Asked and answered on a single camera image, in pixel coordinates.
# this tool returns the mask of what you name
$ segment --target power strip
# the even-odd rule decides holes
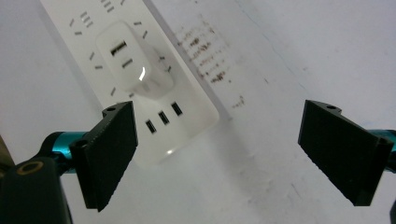
[[[41,0],[103,108],[134,101],[141,167],[219,121],[219,111],[142,0]]]

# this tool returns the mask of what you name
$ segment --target white background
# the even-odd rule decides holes
[[[395,1],[153,3],[192,58],[195,37],[211,43],[193,62],[233,119],[150,169],[131,162],[100,214],[64,175],[76,223],[389,223],[394,175],[372,206],[353,207],[297,138],[305,99],[366,129],[396,128]],[[50,133],[89,130],[101,109],[40,3],[1,1],[0,134],[14,160]]]

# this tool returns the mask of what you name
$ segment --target black rubber pad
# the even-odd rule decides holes
[[[111,106],[90,132],[71,145],[87,208],[101,211],[110,201],[137,147],[132,102]]]
[[[298,143],[356,206],[370,205],[393,143],[344,118],[341,109],[306,101]]]

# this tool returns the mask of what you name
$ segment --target usb port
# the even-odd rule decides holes
[[[119,52],[120,50],[122,50],[123,48],[126,47],[126,43],[125,41],[122,41],[122,43],[118,44],[113,50],[111,50],[111,55],[116,55],[117,52]]]
[[[169,123],[169,119],[166,117],[165,113],[163,113],[163,111],[161,111],[160,113],[158,113],[158,115],[160,116],[161,120],[163,121],[163,124],[166,125]]]
[[[178,116],[183,114],[183,112],[181,111],[180,107],[178,107],[176,102],[172,103],[172,108],[175,110]]]
[[[148,126],[148,129],[151,131],[151,133],[157,132],[157,130],[154,127],[154,124],[151,123],[151,120],[146,121],[146,125]]]

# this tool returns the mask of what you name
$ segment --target screw hole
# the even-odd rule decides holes
[[[87,145],[88,145],[87,140],[79,140],[78,142],[76,142],[76,147],[86,147]]]
[[[42,161],[29,161],[17,170],[17,174],[18,175],[33,174],[33,173],[41,170],[41,168],[43,166],[44,166],[44,163]]]

